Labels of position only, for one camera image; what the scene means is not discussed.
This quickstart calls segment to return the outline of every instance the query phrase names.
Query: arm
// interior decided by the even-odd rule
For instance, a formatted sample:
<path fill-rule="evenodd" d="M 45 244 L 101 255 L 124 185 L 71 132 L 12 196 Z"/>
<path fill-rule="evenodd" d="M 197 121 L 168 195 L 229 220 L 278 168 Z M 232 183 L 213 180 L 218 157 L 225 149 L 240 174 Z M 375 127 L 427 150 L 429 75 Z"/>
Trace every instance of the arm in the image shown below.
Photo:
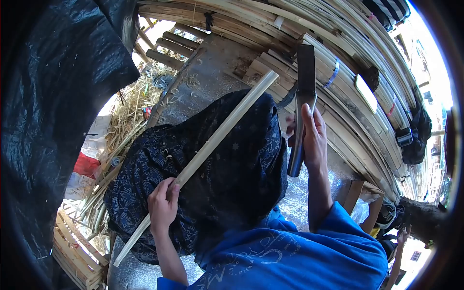
<path fill-rule="evenodd" d="M 411 233 L 411 225 L 409 225 L 406 228 L 401 231 L 401 233 L 398 235 L 398 246 L 396 248 L 396 255 L 395 255 L 395 261 L 393 262 L 393 268 L 392 268 L 392 273 L 390 274 L 390 278 L 388 279 L 388 283 L 385 286 L 385 290 L 390 290 L 393 287 L 393 284 L 396 281 L 396 278 L 398 278 L 398 275 L 400 274 L 400 267 L 401 267 L 401 257 L 403 256 L 403 248 L 405 246 L 405 243 L 407 241 L 407 238 L 409 237 L 409 234 Z"/>
<path fill-rule="evenodd" d="M 163 277 L 188 286 L 184 265 L 169 237 L 169 226 L 177 215 L 180 187 L 179 185 L 173 187 L 171 201 L 166 200 L 166 191 L 174 180 L 174 177 L 163 180 L 148 197 L 150 231 L 155 239 L 156 253 Z"/>
<path fill-rule="evenodd" d="M 302 107 L 302 119 L 304 123 L 303 149 L 304 164 L 308 168 L 308 223 L 314 232 L 333 206 L 330 196 L 329 170 L 327 168 L 327 135 L 325 122 L 319 110 L 314 107 L 311 114 L 307 104 Z M 295 117 L 287 118 L 289 126 L 287 134 L 294 130 Z M 289 139 L 289 146 L 293 146 L 294 139 Z"/>

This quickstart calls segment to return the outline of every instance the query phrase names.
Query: blue shirt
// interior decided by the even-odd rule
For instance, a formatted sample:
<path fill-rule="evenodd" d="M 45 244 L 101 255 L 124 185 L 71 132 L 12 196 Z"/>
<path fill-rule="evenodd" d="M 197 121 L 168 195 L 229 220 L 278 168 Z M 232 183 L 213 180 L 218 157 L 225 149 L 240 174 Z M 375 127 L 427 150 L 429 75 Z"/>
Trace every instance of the blue shirt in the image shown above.
<path fill-rule="evenodd" d="M 206 253 L 192 285 L 161 277 L 157 289 L 378 289 L 387 274 L 380 243 L 338 202 L 315 233 L 298 232 L 280 213 L 262 226 Z"/>

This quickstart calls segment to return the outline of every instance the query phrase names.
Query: person's left hand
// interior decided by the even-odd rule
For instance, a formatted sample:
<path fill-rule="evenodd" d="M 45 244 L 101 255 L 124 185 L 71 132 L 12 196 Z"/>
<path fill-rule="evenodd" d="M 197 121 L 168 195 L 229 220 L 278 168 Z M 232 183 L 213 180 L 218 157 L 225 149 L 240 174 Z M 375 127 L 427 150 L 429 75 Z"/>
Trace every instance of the person's left hand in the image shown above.
<path fill-rule="evenodd" d="M 404 246 L 404 244 L 407 241 L 407 238 L 411 234 L 411 228 L 411 225 L 405 226 L 403 230 L 398 234 L 397 241 L 399 246 Z"/>
<path fill-rule="evenodd" d="M 170 188 L 172 198 L 170 201 L 166 200 L 166 192 L 174 180 L 174 177 L 169 177 L 161 181 L 148 196 L 148 212 L 151 220 L 150 231 L 153 236 L 167 235 L 169 226 L 177 215 L 177 200 L 180 191 L 178 184 Z"/>

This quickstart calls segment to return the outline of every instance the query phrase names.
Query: dark blue patterned cloth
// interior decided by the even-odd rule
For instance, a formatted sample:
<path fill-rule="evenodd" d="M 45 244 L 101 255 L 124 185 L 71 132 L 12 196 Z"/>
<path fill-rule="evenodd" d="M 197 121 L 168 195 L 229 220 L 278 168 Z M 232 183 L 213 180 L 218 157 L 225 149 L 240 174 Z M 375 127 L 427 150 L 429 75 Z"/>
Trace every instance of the dark blue patterned cloth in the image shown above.
<path fill-rule="evenodd" d="M 147 199 L 158 183 L 182 171 L 248 91 L 229 93 L 179 125 L 149 128 L 134 141 L 104 197 L 108 225 L 124 242 L 148 214 Z M 177 217 L 169 228 L 179 256 L 265 218 L 285 195 L 286 159 L 277 108 L 264 93 L 180 190 Z M 158 264 L 149 229 L 132 253 Z"/>

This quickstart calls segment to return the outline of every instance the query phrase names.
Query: metal handle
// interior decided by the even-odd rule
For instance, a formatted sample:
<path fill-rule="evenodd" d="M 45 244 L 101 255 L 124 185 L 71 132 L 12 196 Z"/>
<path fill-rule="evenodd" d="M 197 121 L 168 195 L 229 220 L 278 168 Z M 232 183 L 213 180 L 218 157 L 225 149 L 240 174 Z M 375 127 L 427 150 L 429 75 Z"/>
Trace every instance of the metal handle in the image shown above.
<path fill-rule="evenodd" d="M 296 95 L 296 114 L 295 114 L 295 145 L 291 149 L 289 166 L 287 168 L 287 174 L 290 177 L 298 177 L 300 175 L 301 166 L 304 160 L 303 150 L 303 130 L 304 124 L 301 118 L 301 108 L 303 104 L 307 103 L 311 114 L 314 112 L 314 106 L 316 105 L 317 94 L 312 97 L 303 97 Z"/>

